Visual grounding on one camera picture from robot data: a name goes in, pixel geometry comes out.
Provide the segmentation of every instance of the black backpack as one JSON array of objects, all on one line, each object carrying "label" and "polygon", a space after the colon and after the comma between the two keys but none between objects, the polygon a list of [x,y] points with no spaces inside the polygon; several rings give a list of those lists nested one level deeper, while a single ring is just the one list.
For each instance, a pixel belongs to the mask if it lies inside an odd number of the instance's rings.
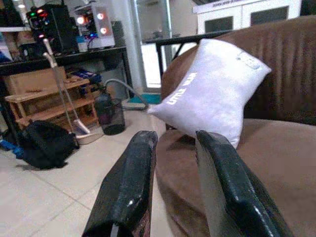
[{"label": "black backpack", "polygon": [[79,145],[73,133],[47,121],[34,121],[19,135],[23,160],[39,169],[62,168]]}]

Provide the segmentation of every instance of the vacuum hose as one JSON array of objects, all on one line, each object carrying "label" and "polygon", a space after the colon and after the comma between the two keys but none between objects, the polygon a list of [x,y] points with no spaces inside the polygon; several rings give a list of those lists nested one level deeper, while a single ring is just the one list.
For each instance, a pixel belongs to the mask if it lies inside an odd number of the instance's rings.
[{"label": "vacuum hose", "polygon": [[111,83],[111,82],[117,82],[123,86],[125,86],[128,90],[130,90],[131,92],[133,92],[142,102],[143,104],[145,105],[145,107],[123,107],[123,109],[125,110],[134,110],[134,111],[145,111],[148,109],[149,107],[149,104],[147,103],[147,101],[144,100],[144,98],[139,94],[137,93],[132,87],[130,87],[129,85],[127,85],[126,83],[124,83],[123,81],[121,80],[118,80],[118,79],[109,79],[105,82],[105,87]]}]

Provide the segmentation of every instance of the white cabinet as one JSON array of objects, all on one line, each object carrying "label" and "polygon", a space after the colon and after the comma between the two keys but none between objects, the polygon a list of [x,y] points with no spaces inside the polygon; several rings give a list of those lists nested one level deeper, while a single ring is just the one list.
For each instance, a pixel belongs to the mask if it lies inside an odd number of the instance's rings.
[{"label": "white cabinet", "polygon": [[300,15],[302,0],[220,0],[195,6],[198,33],[237,30]]},{"label": "white cabinet", "polygon": [[231,7],[198,15],[198,33],[237,30],[242,26],[242,7]]}]

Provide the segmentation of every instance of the red led light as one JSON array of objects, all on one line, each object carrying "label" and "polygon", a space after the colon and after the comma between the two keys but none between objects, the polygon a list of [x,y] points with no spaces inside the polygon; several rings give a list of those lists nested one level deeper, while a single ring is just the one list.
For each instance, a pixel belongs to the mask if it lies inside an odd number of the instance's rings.
[{"label": "red led light", "polygon": [[99,20],[103,20],[103,19],[104,19],[104,14],[103,14],[103,13],[97,14],[97,18],[98,18]]},{"label": "red led light", "polygon": [[100,32],[105,35],[108,32],[108,29],[107,28],[101,28]]}]

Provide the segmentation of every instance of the cable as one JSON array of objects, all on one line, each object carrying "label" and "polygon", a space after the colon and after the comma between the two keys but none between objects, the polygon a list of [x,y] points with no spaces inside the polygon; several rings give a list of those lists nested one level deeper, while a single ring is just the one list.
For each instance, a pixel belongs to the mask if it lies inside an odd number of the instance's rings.
[{"label": "cable", "polygon": [[123,109],[126,109],[126,110],[136,110],[136,111],[145,111],[148,109],[149,107],[149,104],[147,103],[146,100],[144,100],[144,98],[138,94],[132,87],[130,87],[129,85],[127,85],[126,83],[124,83],[123,81],[121,80],[118,80],[118,79],[109,79],[105,82],[105,86],[107,86],[107,84],[111,83],[111,82],[117,82],[123,86],[125,86],[127,89],[129,89],[131,92],[133,92],[142,102],[143,104],[145,105],[145,107],[141,108],[141,107],[123,107]]},{"label": "cable", "polygon": [[92,43],[92,41],[94,40],[95,38],[91,38],[88,42],[88,45],[87,45],[87,49],[90,50],[90,44]]}]

